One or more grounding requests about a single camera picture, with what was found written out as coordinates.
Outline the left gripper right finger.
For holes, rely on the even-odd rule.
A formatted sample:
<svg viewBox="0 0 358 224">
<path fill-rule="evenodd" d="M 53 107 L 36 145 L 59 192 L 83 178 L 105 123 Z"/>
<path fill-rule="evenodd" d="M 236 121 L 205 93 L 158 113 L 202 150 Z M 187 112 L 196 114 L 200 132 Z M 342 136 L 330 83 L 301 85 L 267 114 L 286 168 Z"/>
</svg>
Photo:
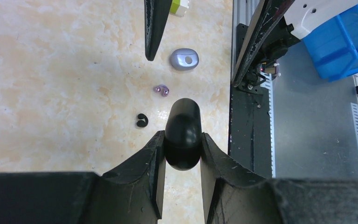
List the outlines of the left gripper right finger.
<svg viewBox="0 0 358 224">
<path fill-rule="evenodd" d="M 202 135 L 207 224 L 358 224 L 358 180 L 263 178 Z"/>
</svg>

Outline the black earbud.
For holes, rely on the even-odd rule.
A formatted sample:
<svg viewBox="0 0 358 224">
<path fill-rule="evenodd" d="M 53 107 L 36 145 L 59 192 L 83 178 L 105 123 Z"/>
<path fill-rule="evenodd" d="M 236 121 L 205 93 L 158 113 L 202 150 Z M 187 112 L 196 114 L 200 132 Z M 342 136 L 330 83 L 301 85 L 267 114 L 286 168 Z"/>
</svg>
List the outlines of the black earbud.
<svg viewBox="0 0 358 224">
<path fill-rule="evenodd" d="M 143 113 L 138 114 L 137 119 L 138 119 L 138 121 L 136 122 L 137 127 L 144 128 L 149 123 L 148 117 Z"/>
</svg>

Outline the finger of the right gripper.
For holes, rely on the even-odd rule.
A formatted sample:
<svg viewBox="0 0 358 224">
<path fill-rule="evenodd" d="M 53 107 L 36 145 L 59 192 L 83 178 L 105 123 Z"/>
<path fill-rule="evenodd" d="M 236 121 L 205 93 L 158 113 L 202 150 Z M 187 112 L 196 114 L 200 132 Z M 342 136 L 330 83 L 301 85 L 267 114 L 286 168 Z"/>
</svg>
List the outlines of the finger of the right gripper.
<svg viewBox="0 0 358 224">
<path fill-rule="evenodd" d="M 172 0 L 144 0 L 145 9 L 145 56 L 155 59 L 167 23 Z"/>
<path fill-rule="evenodd" d="M 234 74 L 231 79 L 233 87 L 238 87 L 246 72 L 254 64 L 256 54 L 264 44 L 272 30 L 277 26 L 287 10 L 292 6 L 292 0 L 261 0 L 251 17 L 245 35 Z"/>
</svg>

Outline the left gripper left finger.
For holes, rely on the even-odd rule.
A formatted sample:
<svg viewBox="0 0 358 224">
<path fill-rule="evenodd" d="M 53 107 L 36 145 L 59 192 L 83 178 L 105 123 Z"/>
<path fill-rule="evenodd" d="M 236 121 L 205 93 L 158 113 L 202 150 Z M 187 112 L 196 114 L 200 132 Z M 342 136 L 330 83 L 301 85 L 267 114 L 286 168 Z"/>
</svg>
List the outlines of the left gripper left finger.
<svg viewBox="0 0 358 224">
<path fill-rule="evenodd" d="M 164 132 L 103 175 L 0 173 L 0 224 L 155 224 L 162 218 Z"/>
</svg>

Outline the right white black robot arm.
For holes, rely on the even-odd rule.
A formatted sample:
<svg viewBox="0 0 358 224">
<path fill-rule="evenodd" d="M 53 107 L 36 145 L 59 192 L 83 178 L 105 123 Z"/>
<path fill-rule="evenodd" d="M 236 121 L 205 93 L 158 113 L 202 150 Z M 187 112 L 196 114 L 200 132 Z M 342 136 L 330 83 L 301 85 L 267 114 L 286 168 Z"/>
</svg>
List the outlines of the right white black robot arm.
<svg viewBox="0 0 358 224">
<path fill-rule="evenodd" d="M 239 57 L 236 60 L 231 83 L 239 86 L 247 74 L 263 60 L 262 48 L 271 52 L 281 37 L 274 31 L 285 30 L 296 39 L 303 39 L 314 29 L 358 4 L 358 0 L 259 0 L 249 7 L 250 23 Z M 159 48 L 171 0 L 146 0 L 145 56 L 153 61 Z"/>
</svg>

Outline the black earbud charging case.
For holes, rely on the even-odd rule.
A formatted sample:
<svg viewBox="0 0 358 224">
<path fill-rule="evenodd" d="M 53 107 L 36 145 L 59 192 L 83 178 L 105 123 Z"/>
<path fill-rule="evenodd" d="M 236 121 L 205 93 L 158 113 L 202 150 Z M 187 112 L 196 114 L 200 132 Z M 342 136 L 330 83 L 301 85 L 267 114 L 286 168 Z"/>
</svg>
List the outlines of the black earbud charging case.
<svg viewBox="0 0 358 224">
<path fill-rule="evenodd" d="M 198 104 L 181 98 L 171 107 L 165 126 L 166 161 L 176 170 L 187 171 L 200 160 L 201 117 Z"/>
</svg>

